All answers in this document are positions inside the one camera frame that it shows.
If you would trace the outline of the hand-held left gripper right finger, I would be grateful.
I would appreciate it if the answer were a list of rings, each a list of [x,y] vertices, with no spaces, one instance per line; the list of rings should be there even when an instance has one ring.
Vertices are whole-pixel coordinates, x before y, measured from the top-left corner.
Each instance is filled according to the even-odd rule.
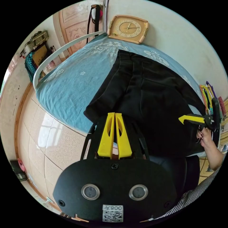
[[[132,150],[129,143],[124,119],[121,113],[115,113],[116,139],[118,146],[118,158],[125,159],[132,156]]]

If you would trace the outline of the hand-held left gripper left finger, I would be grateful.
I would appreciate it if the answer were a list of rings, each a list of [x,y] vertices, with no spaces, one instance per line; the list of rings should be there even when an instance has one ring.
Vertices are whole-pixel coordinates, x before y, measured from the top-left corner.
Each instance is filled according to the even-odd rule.
[[[108,113],[104,124],[98,151],[97,151],[99,157],[112,159],[114,127],[115,127],[115,113],[114,112]]]

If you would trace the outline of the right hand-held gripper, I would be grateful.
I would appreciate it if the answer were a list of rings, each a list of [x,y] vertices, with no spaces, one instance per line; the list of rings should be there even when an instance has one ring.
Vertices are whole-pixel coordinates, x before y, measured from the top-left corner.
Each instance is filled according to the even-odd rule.
[[[179,121],[182,124],[187,124],[187,123],[191,123],[191,124],[197,124],[198,126],[198,130],[202,131],[203,128],[208,128],[211,132],[215,132],[216,130],[216,124],[213,120],[213,116],[211,115],[183,115],[181,117],[178,118]]]

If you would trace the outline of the person's right hand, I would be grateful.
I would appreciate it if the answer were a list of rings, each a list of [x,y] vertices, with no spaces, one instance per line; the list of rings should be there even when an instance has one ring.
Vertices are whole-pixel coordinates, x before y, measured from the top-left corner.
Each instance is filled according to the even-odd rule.
[[[213,146],[214,142],[212,140],[211,130],[208,128],[198,129],[196,138],[199,140],[201,146],[206,150]]]

